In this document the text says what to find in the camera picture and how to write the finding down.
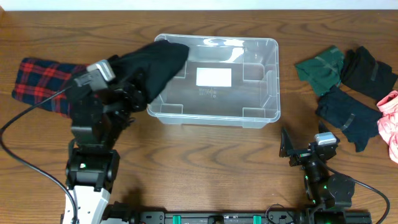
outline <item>clear plastic bin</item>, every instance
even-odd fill
[[[189,46],[185,66],[147,111],[165,124],[263,128],[280,117],[278,43],[270,38],[160,34]]]

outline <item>wood grain surface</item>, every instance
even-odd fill
[[[0,6],[0,24],[1,24],[1,19],[2,19],[3,14],[4,14],[4,9]]]
[[[160,33],[271,37],[279,43],[282,116],[263,129],[164,125],[145,111],[122,133],[121,155],[111,201],[181,210],[262,210],[273,203],[302,207],[303,173],[279,158],[280,129],[297,146],[317,133],[317,98],[300,82],[294,64],[331,45],[364,45],[398,73],[397,11],[117,11],[6,12],[0,25],[0,124],[28,106],[11,98],[19,62],[38,57],[93,63],[152,42]],[[343,87],[375,108],[375,101]],[[21,157],[65,181],[70,120],[34,110],[4,134]],[[342,133],[329,165],[384,192],[391,201],[385,223],[398,223],[398,164],[387,144],[372,138],[355,153]],[[385,209],[380,196],[356,186],[355,209],[376,222]],[[0,152],[0,223],[58,223],[65,196],[51,181]]]

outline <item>plaid cloth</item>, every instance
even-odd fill
[[[34,105],[62,90],[73,73],[86,69],[86,65],[58,63],[37,58],[24,58],[19,66],[12,97]],[[44,103],[42,109],[69,117],[70,105],[65,93]]]

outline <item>black cloth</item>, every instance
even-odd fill
[[[379,134],[377,121],[382,113],[356,101],[336,86],[320,98],[315,113],[340,128],[348,141],[355,143],[356,152],[365,150],[369,138]]]
[[[108,59],[116,76],[116,81],[112,82],[134,84],[143,92],[145,102],[141,103],[151,103],[185,65],[188,52],[186,45],[160,40],[122,57],[113,55]],[[73,74],[66,86],[76,85],[73,79],[79,75],[81,73]],[[66,95],[68,101],[73,103],[90,93],[91,87],[84,85],[67,91]]]
[[[389,65],[377,62],[364,47],[347,52],[340,76],[344,85],[377,101],[392,91],[397,77]]]

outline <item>black cable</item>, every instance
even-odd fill
[[[48,179],[52,180],[54,183],[56,183],[64,192],[65,194],[68,196],[70,202],[72,203],[72,207],[73,207],[73,219],[72,219],[72,224],[76,224],[77,221],[77,205],[76,202],[74,201],[72,195],[70,195],[68,189],[59,181],[57,180],[54,176],[48,174],[46,171],[41,170],[40,168],[36,167],[35,165],[23,160],[22,158],[20,158],[19,156],[15,155],[11,150],[9,150],[7,148],[7,146],[4,144],[3,139],[2,139],[2,135],[4,134],[5,130],[16,120],[18,120],[20,117],[24,116],[25,114],[27,114],[28,112],[30,112],[31,110],[35,109],[36,107],[44,104],[45,102],[50,101],[51,99],[55,98],[56,96],[58,96],[59,94],[62,94],[64,91],[66,91],[67,89],[69,89],[69,87],[60,90],[58,92],[56,92],[54,95],[48,97],[47,99],[41,101],[40,103],[36,103],[35,105],[27,108],[26,110],[24,110],[23,112],[19,113],[17,116],[13,117],[10,121],[8,121],[1,129],[0,129],[0,145],[1,147],[4,149],[4,151],[9,154],[12,158],[14,158],[16,161],[24,164],[25,166],[37,171],[38,173],[44,175],[45,177],[47,177]]]
[[[341,172],[338,172],[338,171],[328,167],[324,162],[322,162],[322,160],[318,156],[316,156],[316,157],[317,157],[318,161],[320,162],[320,164],[324,168],[329,170],[330,172],[335,173],[335,174],[339,174],[339,175],[343,175],[343,176],[347,177],[350,181],[352,181],[354,183],[357,183],[357,184],[361,185],[362,187],[365,187],[365,188],[377,193],[378,195],[380,195],[386,201],[386,205],[387,206],[386,206],[386,211],[384,211],[383,216],[379,219],[379,221],[377,221],[376,224],[380,224],[380,223],[382,223],[384,221],[384,219],[386,219],[388,213],[390,212],[390,200],[387,198],[387,196],[385,196],[382,192],[380,192],[378,189],[375,189],[374,187],[371,187],[371,186],[369,186],[367,184],[364,184],[364,183],[362,183],[362,182],[360,182],[360,181],[358,181],[358,180],[356,180],[356,179],[354,179],[354,178],[352,178],[352,177],[350,177],[348,175],[342,174]]]
[[[267,208],[267,210],[266,210],[266,218],[268,219],[268,221],[270,222],[270,223],[272,223],[272,224],[276,224],[276,223],[274,223],[272,220],[270,220],[269,218],[268,218],[268,211],[269,211],[269,209],[270,208],[272,208],[272,207],[274,207],[274,206],[281,206],[282,208],[285,208],[283,205],[281,205],[281,204],[273,204],[273,205],[271,205],[270,207],[268,207]],[[293,222],[294,222],[294,217],[288,212],[288,211],[286,211],[286,213],[290,216],[290,217],[292,217],[292,220],[293,220]]]

